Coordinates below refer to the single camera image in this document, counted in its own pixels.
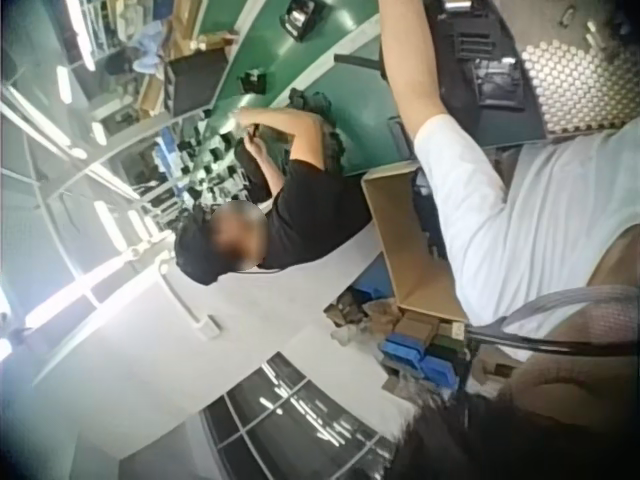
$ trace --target hand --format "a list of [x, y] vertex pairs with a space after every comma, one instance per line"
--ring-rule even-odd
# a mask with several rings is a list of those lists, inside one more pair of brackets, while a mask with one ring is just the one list
[[256, 158], [256, 160], [262, 160], [267, 157], [267, 146], [258, 137], [245, 135], [244, 146], [247, 151]]
[[254, 116], [253, 112], [254, 112], [253, 108], [242, 107], [233, 113], [233, 118], [236, 119], [236, 122], [238, 122], [238, 124], [240, 124], [241, 127], [246, 128], [249, 125], [256, 123], [253, 120], [253, 116]]

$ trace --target black cap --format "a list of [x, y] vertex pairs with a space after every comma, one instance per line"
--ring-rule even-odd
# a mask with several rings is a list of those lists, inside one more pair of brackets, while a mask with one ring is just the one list
[[211, 285], [226, 273], [238, 271], [236, 262], [219, 251], [209, 236], [209, 221], [191, 214], [176, 235], [176, 264], [187, 277]]

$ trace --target black t-shirt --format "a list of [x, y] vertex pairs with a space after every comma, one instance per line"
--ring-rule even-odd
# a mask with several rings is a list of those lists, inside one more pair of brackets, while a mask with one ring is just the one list
[[370, 220], [360, 177], [342, 177], [292, 160], [267, 214], [267, 254], [260, 266], [284, 269], [318, 260]]

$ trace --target forearm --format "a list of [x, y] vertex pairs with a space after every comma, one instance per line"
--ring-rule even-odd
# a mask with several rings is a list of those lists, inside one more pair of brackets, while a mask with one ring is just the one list
[[245, 126], [266, 125], [293, 136], [291, 159], [325, 169], [323, 120], [318, 115], [289, 108], [248, 108], [241, 115]]
[[433, 40], [422, 0], [379, 0], [385, 68], [402, 121], [415, 138], [440, 101]]
[[251, 108], [249, 123], [266, 125], [288, 135], [305, 134], [309, 129], [317, 129], [322, 133], [322, 119], [313, 113], [291, 108]]
[[255, 157], [255, 159], [267, 179], [269, 190], [271, 190], [271, 196], [275, 197], [284, 186], [284, 175], [282, 175], [282, 172], [278, 169], [269, 155], [261, 155]]

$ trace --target blue bin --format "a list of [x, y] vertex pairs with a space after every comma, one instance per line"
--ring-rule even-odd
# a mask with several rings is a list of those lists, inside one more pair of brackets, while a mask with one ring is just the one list
[[423, 354], [418, 350], [385, 340], [382, 345], [380, 345], [380, 351], [394, 362], [412, 368], [420, 374], [420, 377], [424, 375], [422, 373], [423, 369], [420, 366], [420, 360]]
[[387, 336], [387, 342], [397, 343], [398, 345], [402, 345], [404, 347], [413, 348], [417, 350], [422, 355], [424, 355], [425, 346], [417, 338], [410, 337], [408, 335], [403, 335], [402, 333], [391, 333]]
[[419, 369], [427, 380], [439, 387], [449, 388], [451, 390], [458, 388], [458, 376], [453, 369], [453, 365], [446, 360], [425, 355], [420, 361]]

